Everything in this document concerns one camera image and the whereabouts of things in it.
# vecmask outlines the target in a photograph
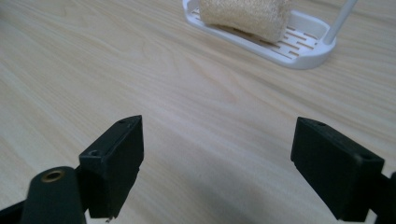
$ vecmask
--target white plastic tray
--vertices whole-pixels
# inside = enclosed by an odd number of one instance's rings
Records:
[[[332,29],[324,21],[292,10],[286,33],[276,44],[269,44],[256,35],[233,28],[204,24],[200,19],[199,0],[183,0],[183,7],[187,22],[196,28],[226,39],[282,66],[309,69],[321,65],[335,47],[335,35],[356,0],[348,2],[349,6],[346,4],[343,7],[344,12],[340,13]]]

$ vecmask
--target loofah sponge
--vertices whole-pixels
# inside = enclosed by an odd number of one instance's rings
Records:
[[[291,0],[200,0],[201,20],[275,43],[286,31]]]

